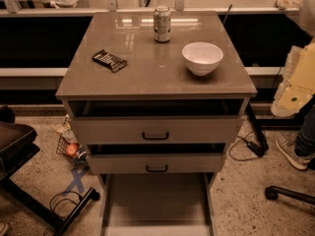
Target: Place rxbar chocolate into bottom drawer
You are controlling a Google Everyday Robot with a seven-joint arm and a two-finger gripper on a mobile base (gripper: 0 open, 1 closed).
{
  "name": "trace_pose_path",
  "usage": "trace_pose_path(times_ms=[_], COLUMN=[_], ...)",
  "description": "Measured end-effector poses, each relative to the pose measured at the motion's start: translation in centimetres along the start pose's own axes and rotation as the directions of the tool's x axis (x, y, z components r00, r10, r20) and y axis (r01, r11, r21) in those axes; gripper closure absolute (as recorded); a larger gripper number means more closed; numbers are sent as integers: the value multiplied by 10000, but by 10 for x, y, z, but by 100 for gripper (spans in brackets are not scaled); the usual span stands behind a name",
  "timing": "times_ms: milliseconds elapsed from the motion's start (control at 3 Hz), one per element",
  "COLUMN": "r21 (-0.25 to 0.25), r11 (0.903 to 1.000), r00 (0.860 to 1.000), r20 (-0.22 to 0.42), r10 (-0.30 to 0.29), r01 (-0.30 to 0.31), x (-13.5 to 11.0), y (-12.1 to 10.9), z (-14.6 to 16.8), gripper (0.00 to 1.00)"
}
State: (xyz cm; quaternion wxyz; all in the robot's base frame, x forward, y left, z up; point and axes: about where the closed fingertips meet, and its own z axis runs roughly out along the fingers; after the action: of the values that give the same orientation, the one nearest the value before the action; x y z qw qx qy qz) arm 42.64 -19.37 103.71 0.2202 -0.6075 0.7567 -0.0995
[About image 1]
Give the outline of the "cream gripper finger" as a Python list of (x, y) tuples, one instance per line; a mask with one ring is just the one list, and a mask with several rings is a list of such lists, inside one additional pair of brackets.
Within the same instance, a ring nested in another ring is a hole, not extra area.
[(278, 117), (297, 114), (315, 94), (315, 43), (304, 48), (292, 46), (271, 106)]

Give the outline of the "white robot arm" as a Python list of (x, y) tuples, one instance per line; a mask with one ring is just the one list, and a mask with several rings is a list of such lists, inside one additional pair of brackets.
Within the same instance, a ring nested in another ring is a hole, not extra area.
[(276, 5), (281, 9), (297, 8), (299, 26), (312, 37), (305, 47), (291, 47), (284, 65), (283, 81), (271, 106), (275, 116), (290, 117), (315, 94), (315, 0), (277, 0)]

